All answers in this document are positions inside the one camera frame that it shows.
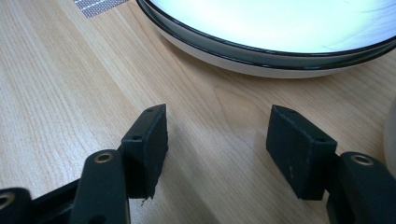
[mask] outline wood grain surface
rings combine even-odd
[[[272,105],[384,161],[396,51],[326,77],[275,79],[203,63],[166,41],[135,1],[87,20],[71,0],[0,1],[0,189],[34,198],[117,148],[148,107],[167,104],[169,151],[133,223],[329,223],[327,195],[296,199],[265,149]]]

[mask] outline black mechanical part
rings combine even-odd
[[[274,105],[267,150],[298,198],[321,200],[337,143],[294,110]]]
[[[0,223],[129,223],[127,197],[154,196],[167,141],[166,105],[148,108],[119,150],[96,152],[86,160],[81,179],[35,200],[27,189],[1,189]]]
[[[146,109],[122,138],[119,151],[128,174],[130,198],[154,196],[168,150],[167,143],[166,105]]]
[[[0,190],[0,223],[22,224],[32,220],[32,198],[27,189]]]
[[[75,200],[78,180],[33,200],[34,223],[67,223]]]
[[[130,223],[122,158],[102,150],[85,160],[70,223]]]
[[[376,159],[335,154],[336,142],[294,110],[273,105],[267,150],[298,198],[329,192],[332,224],[395,224],[396,180]]]
[[[345,152],[340,157],[338,176],[355,223],[396,223],[396,180],[382,162],[361,153]]]

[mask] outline bowl rim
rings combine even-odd
[[[287,51],[272,50],[272,49],[261,49],[261,48],[251,47],[251,46],[247,46],[247,45],[243,45],[243,44],[238,44],[233,41],[229,41],[229,40],[219,38],[219,37],[204,33],[202,31],[199,31],[199,30],[187,25],[186,23],[179,21],[179,20],[175,19],[174,17],[170,16],[169,14],[167,14],[166,12],[161,10],[159,7],[157,7],[150,0],[143,0],[143,1],[145,1],[146,4],[148,4],[154,10],[156,10],[158,13],[163,15],[166,19],[168,19],[168,20],[172,21],[173,23],[175,23],[176,25],[181,26],[182,28],[189,30],[193,33],[196,33],[197,35],[200,35],[204,38],[208,38],[208,39],[211,39],[211,40],[218,42],[220,44],[228,45],[228,46],[231,46],[234,48],[251,50],[251,51],[256,51],[259,53],[265,53],[265,54],[271,54],[271,55],[277,55],[277,56],[291,56],[291,57],[302,57],[302,58],[305,58],[305,57],[336,57],[336,56],[343,56],[343,55],[348,55],[348,54],[356,54],[356,53],[360,53],[363,51],[380,48],[380,47],[385,46],[385,45],[389,44],[390,42],[393,42],[396,40],[396,35],[395,35],[389,39],[383,40],[383,41],[375,43],[373,45],[368,45],[366,47],[357,48],[357,49],[340,50],[340,51],[335,51],[335,52],[301,53],[301,52],[287,52]]]
[[[252,66],[258,66],[258,67],[262,67],[262,68],[270,68],[270,69],[277,69],[277,70],[290,70],[290,71],[319,71],[319,70],[331,70],[331,69],[338,69],[338,68],[345,68],[345,67],[349,67],[349,66],[354,66],[354,65],[358,65],[361,63],[367,63],[375,58],[381,57],[382,55],[392,51],[393,49],[396,48],[396,41],[394,41],[394,43],[389,42],[388,44],[391,44],[390,47],[387,45],[384,45],[383,47],[386,47],[385,50],[381,49],[380,47],[378,47],[378,51],[375,53],[372,53],[372,55],[365,57],[365,58],[357,58],[356,60],[353,61],[347,61],[347,62],[341,62],[341,63],[330,63],[330,64],[322,64],[322,65],[317,65],[317,66],[286,66],[286,65],[271,65],[268,63],[253,63],[253,62],[249,62],[249,61],[245,61],[245,60],[239,60],[239,59],[235,59],[226,55],[222,55],[219,53],[216,53],[212,50],[208,50],[208,49],[204,49],[200,46],[197,46],[193,43],[191,43],[190,41],[186,40],[185,38],[177,35],[175,32],[173,32],[171,29],[169,29],[167,26],[165,26],[161,21],[157,21],[155,16],[150,15],[149,12],[146,11],[145,6],[143,4],[147,4],[146,7],[151,7],[151,5],[149,5],[147,3],[148,0],[136,0],[137,4],[140,6],[140,8],[143,10],[143,12],[146,14],[146,16],[161,30],[163,30],[164,32],[166,32],[167,34],[169,34],[170,36],[172,36],[174,39],[176,39],[177,41],[180,41],[184,44],[187,44],[189,46],[191,46],[192,48],[198,49],[204,53],[207,54],[211,54],[213,56],[216,57],[220,57],[222,59],[225,60],[229,60],[232,61],[234,63],[243,63],[243,64],[247,64],[247,65],[252,65]]]

